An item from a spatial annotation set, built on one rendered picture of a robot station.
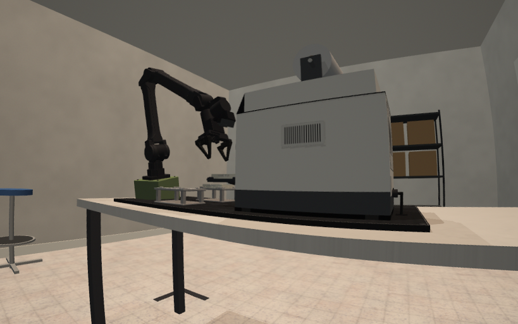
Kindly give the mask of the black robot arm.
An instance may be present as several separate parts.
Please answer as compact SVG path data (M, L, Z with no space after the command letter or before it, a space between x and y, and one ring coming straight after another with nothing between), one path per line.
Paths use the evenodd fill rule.
M170 178L170 174L164 174L163 161L170 156L170 149L166 140L161 137L159 120L157 115L156 84L160 84L171 92L184 98L196 111L201 111L202 124L205 124L206 131L213 130L225 134L223 127L234 127L236 122L231 106L225 97L216 97L201 92L183 82L166 74L163 70L148 68L139 80L142 89L145 108L145 119L147 124L147 141L145 141L144 155L148 160L149 169L143 180L158 180ZM221 127L222 126L222 127Z

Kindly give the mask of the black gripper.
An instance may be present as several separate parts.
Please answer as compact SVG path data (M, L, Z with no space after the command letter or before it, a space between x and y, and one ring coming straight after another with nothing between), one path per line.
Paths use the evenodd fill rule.
M204 153L207 159L211 158L211 143L218 144L220 141L223 141L219 147L217 147L218 151L222 155L225 161L228 161L230 155L230 149L232 145L232 140L228 138L227 134L217 132L214 130L206 131L205 124L203 123L204 132L202 135L198 136L198 139L195 141L195 145ZM203 145L207 145L208 154L206 153ZM223 152L223 149L227 147L226 156Z

